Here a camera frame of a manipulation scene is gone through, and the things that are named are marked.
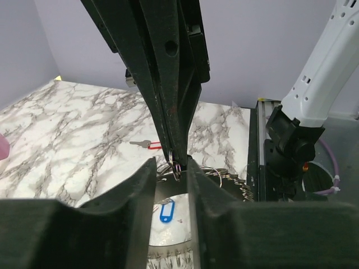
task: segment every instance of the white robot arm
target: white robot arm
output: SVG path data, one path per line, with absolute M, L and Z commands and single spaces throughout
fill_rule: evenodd
M 359 1 L 337 0 L 332 15 L 282 111 L 303 127 L 321 127 L 359 64 Z
M 267 122 L 274 148 L 266 165 L 276 177 L 295 181 L 314 159 L 330 107 L 358 64 L 359 0 L 337 0 L 298 80 Z

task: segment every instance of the red key ring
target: red key ring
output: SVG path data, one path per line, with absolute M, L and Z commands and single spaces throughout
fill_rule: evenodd
M 161 142 L 151 142 L 151 144 L 148 146 L 149 150 L 158 150 L 158 149 L 162 149 L 161 147 Z

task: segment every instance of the bolt hole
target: bolt hole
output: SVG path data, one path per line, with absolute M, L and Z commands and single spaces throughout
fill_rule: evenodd
M 166 49 L 166 53 L 168 56 L 170 57 L 174 57 L 177 54 L 177 50 L 178 50 L 178 45 L 173 42 L 172 40 L 167 41 L 166 44 L 164 45 L 165 49 Z
M 97 27 L 98 27 L 100 30 L 105 30 L 105 29 L 106 29 L 105 25 L 104 25 L 102 22 L 100 22 L 99 24 L 97 24 Z
M 353 8 L 355 6 L 356 2 L 357 2 L 357 0 L 354 0 L 353 3 L 351 4 L 350 8 Z

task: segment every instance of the cable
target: cable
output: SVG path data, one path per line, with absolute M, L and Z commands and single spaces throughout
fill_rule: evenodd
M 334 183 L 333 186 L 330 189 L 326 189 L 324 191 L 319 191 L 319 192 L 315 192 L 315 194 L 320 194 L 320 195 L 328 195 L 328 194 L 335 194 L 337 192 L 340 191 L 339 189 L 339 182 L 340 182 L 340 177 L 339 177 L 339 165 L 338 165 L 338 161 L 337 158 L 335 158 L 334 152 L 332 151 L 332 149 L 330 148 L 330 146 L 323 140 L 323 139 L 319 139 L 319 143 L 323 146 L 323 148 L 327 151 L 329 157 L 332 160 L 333 166 L 334 166 Z

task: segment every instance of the marble countertop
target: marble countertop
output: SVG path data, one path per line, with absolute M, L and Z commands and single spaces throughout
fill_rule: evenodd
M 245 178 L 249 119 L 248 109 L 199 103 L 188 153 L 199 164 Z M 129 143 L 158 141 L 149 110 L 133 91 L 54 80 L 3 109 L 0 133 L 11 145 L 9 157 L 0 161 L 0 198 L 57 198 L 77 207 L 128 178 L 148 158 L 164 162 L 162 150 Z M 187 213 L 172 222 L 189 225 L 182 220 Z M 153 222 L 151 241 L 167 244 L 154 237 L 168 228 L 161 225 Z

